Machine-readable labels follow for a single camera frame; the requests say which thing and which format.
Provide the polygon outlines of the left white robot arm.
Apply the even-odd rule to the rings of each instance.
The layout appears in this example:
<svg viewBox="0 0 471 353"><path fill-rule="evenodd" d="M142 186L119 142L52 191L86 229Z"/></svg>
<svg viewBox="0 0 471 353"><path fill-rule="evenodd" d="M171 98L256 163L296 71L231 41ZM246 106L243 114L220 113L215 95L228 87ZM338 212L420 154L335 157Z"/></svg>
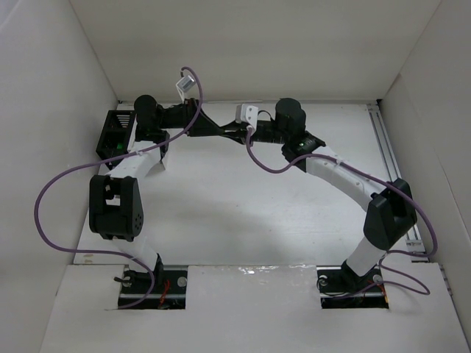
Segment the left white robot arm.
<svg viewBox="0 0 471 353"><path fill-rule="evenodd" d="M160 255L141 235L144 209L139 181L163 163L171 129L184 129L190 137L223 136L227 132L203 111L198 99L163 107L152 96L142 95L135 100L127 125L118 121L116 112L108 113L97 147L108 172L90 180L89 227L145 266L142 271L132 271L132 281L162 282Z"/></svg>

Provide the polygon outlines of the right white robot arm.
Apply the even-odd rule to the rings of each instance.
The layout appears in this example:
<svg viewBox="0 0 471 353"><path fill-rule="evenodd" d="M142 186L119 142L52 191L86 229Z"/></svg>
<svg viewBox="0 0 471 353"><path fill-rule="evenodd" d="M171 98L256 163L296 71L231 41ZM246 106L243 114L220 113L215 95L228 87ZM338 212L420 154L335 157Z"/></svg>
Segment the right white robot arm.
<svg viewBox="0 0 471 353"><path fill-rule="evenodd" d="M259 112L256 106L238 105L235 120L223 127L224 133L246 147L254 142L279 143L290 165L323 179L365 211L364 236L342 263L339 274L345 290L358 290L380 259L417 222L416 210L409 202L409 184L401 178L375 181L346 166L326 142L308 132L306 113L295 99L279 100L274 117L268 121L259 119Z"/></svg>

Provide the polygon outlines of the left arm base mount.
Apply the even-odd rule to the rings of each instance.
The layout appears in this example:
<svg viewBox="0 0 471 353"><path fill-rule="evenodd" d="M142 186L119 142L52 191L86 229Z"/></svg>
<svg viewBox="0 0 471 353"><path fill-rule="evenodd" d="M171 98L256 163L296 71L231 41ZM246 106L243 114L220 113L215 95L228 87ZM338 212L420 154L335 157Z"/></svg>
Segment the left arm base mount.
<svg viewBox="0 0 471 353"><path fill-rule="evenodd" d="M125 310L184 310L188 284L187 265L164 265L158 260L155 284L151 286L150 274L126 267L123 274L113 279L120 284L118 307Z"/></svg>

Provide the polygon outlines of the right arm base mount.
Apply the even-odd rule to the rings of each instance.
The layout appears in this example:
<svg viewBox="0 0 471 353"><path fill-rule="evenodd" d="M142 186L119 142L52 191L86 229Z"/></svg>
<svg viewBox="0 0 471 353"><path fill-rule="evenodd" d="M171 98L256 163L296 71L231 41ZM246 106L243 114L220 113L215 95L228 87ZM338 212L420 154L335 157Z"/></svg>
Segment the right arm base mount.
<svg viewBox="0 0 471 353"><path fill-rule="evenodd" d="M321 307L330 309L389 309L382 273L375 266L364 277L350 277L341 266L318 266L316 287Z"/></svg>

